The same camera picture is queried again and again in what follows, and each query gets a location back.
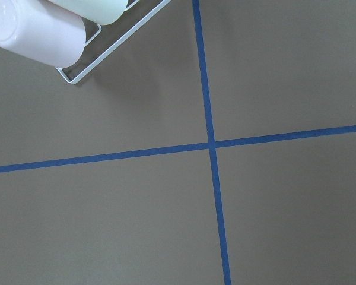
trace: blue vertical line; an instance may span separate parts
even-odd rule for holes
[[[193,12],[194,12],[196,43],[198,47],[198,56],[199,56],[199,68],[201,70],[202,92],[203,92],[203,101],[204,101],[205,118],[206,118],[206,126],[207,126],[207,137],[208,137],[208,150],[209,150],[209,157],[211,161],[212,183],[214,187],[215,208],[216,208],[216,215],[217,215],[217,222],[218,222],[224,284],[231,285],[230,264],[228,260],[227,238],[225,236],[223,204],[221,201],[219,168],[218,168],[218,159],[216,154],[214,124],[212,121],[211,100],[209,96],[208,76],[207,76],[206,57],[205,57],[205,49],[204,49],[204,41],[203,41],[199,0],[192,0],[192,4],[193,4]]]

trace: white rack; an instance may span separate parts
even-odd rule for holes
[[[142,3],[146,3],[150,0],[134,0],[132,3],[130,3],[126,9],[122,17],[127,17],[127,13],[134,7],[136,7],[138,3],[139,5],[142,5]],[[103,53],[101,53],[98,57],[96,57],[95,60],[91,61],[89,64],[84,64],[85,68],[82,70],[78,70],[77,74],[71,75],[69,74],[68,71],[71,69],[76,68],[76,66],[80,65],[80,62],[78,61],[77,64],[73,65],[73,67],[69,68],[57,68],[58,72],[61,74],[61,76],[66,80],[66,82],[70,84],[76,84],[80,80],[82,80],[91,70],[93,70],[99,63],[101,63],[107,56],[109,56],[115,49],[117,49],[125,40],[127,40],[131,35],[133,35],[140,27],[142,27],[147,21],[149,21],[156,13],[158,13],[163,7],[165,7],[171,0],[159,0],[156,1],[155,6],[146,14],[144,17],[142,17],[140,20],[138,20],[127,32],[125,32],[120,38],[116,39],[115,42],[113,42]],[[88,45],[94,45],[95,44],[95,39],[97,36],[102,32],[102,26],[99,24],[96,24],[97,30],[93,33],[93,35],[87,40],[86,46]]]

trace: gray floor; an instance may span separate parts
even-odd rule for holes
[[[217,141],[356,125],[356,1],[199,2]],[[0,49],[0,166],[206,143],[200,58],[191,0],[76,86]],[[356,133],[317,134],[217,149],[226,256],[208,150],[0,173],[0,285],[356,284]]]

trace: blue horizontal line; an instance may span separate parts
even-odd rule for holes
[[[147,150],[124,151],[121,153],[99,154],[95,156],[73,157],[68,159],[46,160],[39,162],[21,163],[0,166],[1,172],[12,172],[19,170],[38,169],[45,167],[63,166],[71,164],[103,162],[106,160],[128,159],[132,157],[155,156],[159,154],[181,153],[184,151],[206,150],[208,143],[176,145],[172,147],[150,148]]]
[[[313,137],[322,137],[326,135],[349,134],[352,132],[356,132],[356,125],[341,126],[338,128],[328,128],[328,129],[315,129],[312,131],[289,132],[286,134],[263,135],[260,137],[238,138],[235,140],[217,141],[216,148],[234,147],[237,145],[246,145],[246,144],[261,144],[261,143],[265,143],[265,142],[269,143],[273,141],[297,140],[299,138],[313,138]]]

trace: white cup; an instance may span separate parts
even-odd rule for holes
[[[0,47],[65,68],[85,46],[81,17],[47,0],[0,0]]]
[[[108,25],[124,13],[128,0],[49,0],[92,22]]]

